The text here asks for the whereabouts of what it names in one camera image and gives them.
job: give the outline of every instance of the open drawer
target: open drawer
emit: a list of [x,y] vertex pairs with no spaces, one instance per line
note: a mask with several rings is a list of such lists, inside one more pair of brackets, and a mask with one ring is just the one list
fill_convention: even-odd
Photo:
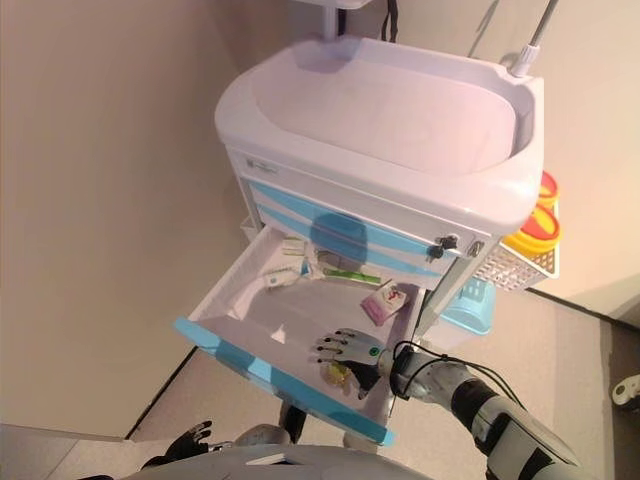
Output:
[[263,274],[282,265],[285,234],[265,227],[191,316],[175,327],[220,362],[296,407],[378,444],[393,435],[386,423],[393,395],[378,382],[364,399],[355,383],[328,384],[315,347],[320,338],[349,327],[392,348],[410,339],[425,289],[405,284],[408,302],[377,327],[360,302],[373,287],[300,278],[293,285],[268,289]]

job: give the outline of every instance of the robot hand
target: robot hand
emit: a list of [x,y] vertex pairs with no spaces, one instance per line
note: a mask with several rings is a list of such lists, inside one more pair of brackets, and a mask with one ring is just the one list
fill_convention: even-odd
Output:
[[320,352],[318,363],[335,362],[351,370],[360,385],[360,399],[380,379],[378,363],[386,350],[378,339],[366,333],[341,328],[321,338],[316,350]]

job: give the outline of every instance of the white tube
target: white tube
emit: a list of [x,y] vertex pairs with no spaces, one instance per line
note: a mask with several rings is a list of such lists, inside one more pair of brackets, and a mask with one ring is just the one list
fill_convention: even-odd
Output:
[[509,73],[518,78],[526,76],[531,64],[536,60],[539,51],[540,47],[537,45],[527,45],[524,47],[516,63],[509,69]]
[[325,41],[333,42],[338,38],[338,9],[335,7],[323,7],[322,36]]

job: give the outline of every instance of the wire basket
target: wire basket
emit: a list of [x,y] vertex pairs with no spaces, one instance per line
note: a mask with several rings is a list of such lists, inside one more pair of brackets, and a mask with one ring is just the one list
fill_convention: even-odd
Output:
[[[553,207],[553,213],[558,218],[557,202]],[[527,258],[500,243],[476,270],[474,277],[510,291],[524,290],[547,278],[558,278],[559,275],[559,244],[547,253]]]

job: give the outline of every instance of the drawer compartment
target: drawer compartment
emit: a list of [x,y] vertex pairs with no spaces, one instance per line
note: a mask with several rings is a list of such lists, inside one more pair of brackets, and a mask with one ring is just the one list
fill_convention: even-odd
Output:
[[282,253],[285,233],[265,227],[204,298],[176,328],[203,350],[262,388],[329,423],[388,444],[386,429],[392,394],[379,381],[364,399],[357,385],[331,386],[316,362],[318,339],[349,327],[378,338],[389,348],[410,339],[425,290],[405,284],[411,301],[377,327],[360,302],[372,289],[358,284],[300,278],[267,289],[263,274],[290,257]]
[[434,289],[456,258],[453,251],[448,251],[442,258],[428,262],[431,244],[262,183],[249,184],[265,224],[305,237],[354,262],[369,264],[386,276]]

